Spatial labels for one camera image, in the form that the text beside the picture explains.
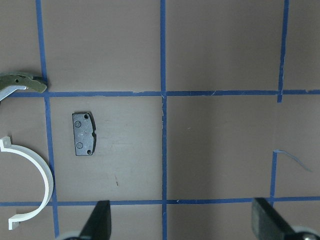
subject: green metal part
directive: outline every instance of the green metal part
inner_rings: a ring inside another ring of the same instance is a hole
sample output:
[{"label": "green metal part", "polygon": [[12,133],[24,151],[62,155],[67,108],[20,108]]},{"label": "green metal part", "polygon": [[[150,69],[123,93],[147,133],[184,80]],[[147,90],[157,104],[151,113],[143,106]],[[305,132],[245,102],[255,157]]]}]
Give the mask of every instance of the green metal part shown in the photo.
[{"label": "green metal part", "polygon": [[40,76],[33,76],[26,72],[0,73],[0,91],[9,86],[25,86],[38,93],[43,93],[47,89],[46,82]]}]

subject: scratch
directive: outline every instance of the scratch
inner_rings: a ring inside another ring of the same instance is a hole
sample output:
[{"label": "scratch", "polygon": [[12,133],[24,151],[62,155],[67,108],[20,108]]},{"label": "scratch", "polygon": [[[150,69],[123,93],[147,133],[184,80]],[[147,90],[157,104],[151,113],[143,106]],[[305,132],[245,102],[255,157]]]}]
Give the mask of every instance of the scratch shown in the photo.
[{"label": "scratch", "polygon": [[116,176],[116,175],[114,175],[114,178],[115,178],[115,183],[116,183],[116,185],[119,187],[119,183],[118,183],[117,176]]}]

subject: blue tape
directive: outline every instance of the blue tape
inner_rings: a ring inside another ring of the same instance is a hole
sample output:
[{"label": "blue tape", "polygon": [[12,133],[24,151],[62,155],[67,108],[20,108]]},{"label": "blue tape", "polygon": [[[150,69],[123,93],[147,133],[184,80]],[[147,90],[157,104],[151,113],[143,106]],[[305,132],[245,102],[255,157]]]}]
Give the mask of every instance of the blue tape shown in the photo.
[{"label": "blue tape", "polygon": [[320,201],[320,196],[289,196],[275,197],[274,202],[304,202],[304,201]]},{"label": "blue tape", "polygon": [[160,0],[160,80],[162,96],[162,240],[167,240],[166,0]]},{"label": "blue tape", "polygon": [[320,89],[305,90],[283,90],[284,95],[320,95]]},{"label": "blue tape", "polygon": [[[192,96],[277,96],[276,90],[217,90],[217,91],[49,91],[50,98],[68,97],[192,97]],[[283,95],[320,95],[320,89],[283,90]],[[14,92],[10,98],[43,98],[44,93]]]},{"label": "blue tape", "polygon": [[52,192],[52,213],[53,213],[53,224],[54,224],[54,235],[57,238],[59,236],[59,218],[58,218],[58,204],[57,204],[57,189],[56,189],[56,177],[55,177],[55,161],[54,161],[54,149],[52,142],[52,128],[51,128],[51,109],[50,109],[50,98],[48,92],[44,95],[45,104],[45,125],[46,125],[46,137],[48,144],[48,156],[49,156],[49,167],[52,172],[54,188]]},{"label": "blue tape", "polygon": [[[60,201],[58,206],[95,206],[97,201]],[[124,200],[110,201],[110,205],[160,205],[162,200]]]},{"label": "blue tape", "polygon": [[178,199],[168,200],[167,204],[234,204],[251,203],[252,197],[248,198],[225,198],[225,199]]},{"label": "blue tape", "polygon": [[161,92],[166,91],[166,0],[160,0],[160,79]]},{"label": "blue tape", "polygon": [[[37,29],[38,29],[41,72],[42,72],[43,79],[47,81],[47,64],[46,64],[46,51],[45,51],[45,39],[44,39],[41,0],[35,0],[35,8],[36,8],[36,20],[37,20]],[[59,218],[58,218],[57,192],[56,192],[56,183],[55,183],[55,163],[54,163],[54,152],[53,152],[53,143],[52,143],[50,99],[49,99],[48,89],[43,94],[43,96],[44,96],[44,105],[45,105],[45,124],[46,124],[46,137],[47,137],[47,144],[48,144],[49,167],[51,169],[51,172],[53,175],[53,181],[54,181],[54,188],[53,188],[53,193],[51,197],[54,235],[55,237],[58,237],[59,236]]]},{"label": "blue tape", "polygon": [[38,30],[41,72],[42,72],[43,80],[47,81],[46,50],[45,50],[45,39],[44,39],[44,26],[42,21],[41,0],[35,0],[35,9],[36,9],[36,22],[37,22],[37,30]]},{"label": "blue tape", "polygon": [[167,97],[162,98],[162,239],[167,239]]},{"label": "blue tape", "polygon": [[74,91],[74,92],[50,92],[50,97],[153,97],[161,96],[160,91]]},{"label": "blue tape", "polygon": [[216,90],[216,91],[167,91],[167,96],[251,96],[251,95],[271,95],[276,96],[275,90]]},{"label": "blue tape", "polygon": [[279,80],[278,80],[278,98],[277,102],[281,103],[283,98],[284,88],[284,67],[286,57],[286,40],[288,32],[288,18],[289,18],[289,0],[284,0],[283,9],[283,22],[282,22],[282,38],[281,38],[281,55],[280,55],[280,67],[279,67]]},{"label": "blue tape", "polygon": [[[0,202],[0,207],[39,207],[40,201],[7,201]],[[52,202],[48,202],[47,206],[52,206]]]},{"label": "blue tape", "polygon": [[272,152],[272,167],[270,181],[270,198],[273,199],[276,194],[276,176],[277,176],[277,152]]}]

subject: screw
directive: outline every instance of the screw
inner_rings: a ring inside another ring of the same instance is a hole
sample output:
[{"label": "screw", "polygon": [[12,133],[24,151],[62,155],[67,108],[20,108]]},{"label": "screw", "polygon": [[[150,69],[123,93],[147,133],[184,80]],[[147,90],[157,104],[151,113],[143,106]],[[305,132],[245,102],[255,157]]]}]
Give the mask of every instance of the screw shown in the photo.
[{"label": "screw", "polygon": [[77,149],[82,149],[84,147],[82,142],[77,142],[75,146]]},{"label": "screw", "polygon": [[315,235],[309,233],[304,234],[302,238],[303,240],[317,240]]},{"label": "screw", "polygon": [[80,128],[80,127],[81,127],[81,122],[80,122],[80,121],[75,121],[75,122],[74,122],[74,126],[75,126],[76,128]]}]

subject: white plastic clip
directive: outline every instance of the white plastic clip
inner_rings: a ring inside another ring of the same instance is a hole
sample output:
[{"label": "white plastic clip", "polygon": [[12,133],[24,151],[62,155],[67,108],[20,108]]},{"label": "white plastic clip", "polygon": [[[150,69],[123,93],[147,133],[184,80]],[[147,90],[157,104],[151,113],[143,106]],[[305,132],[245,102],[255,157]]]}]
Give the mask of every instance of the white plastic clip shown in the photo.
[{"label": "white plastic clip", "polygon": [[29,220],[36,216],[40,211],[47,205],[49,202],[52,192],[54,190],[54,179],[50,168],[47,163],[41,156],[39,156],[36,152],[26,148],[24,146],[12,145],[10,137],[5,136],[0,138],[0,150],[1,152],[8,152],[13,154],[18,154],[30,162],[32,162],[36,168],[40,171],[41,176],[44,181],[44,197],[41,205],[34,211],[23,214],[16,214],[9,218],[9,230],[13,230],[19,226],[19,222],[23,222]]}]

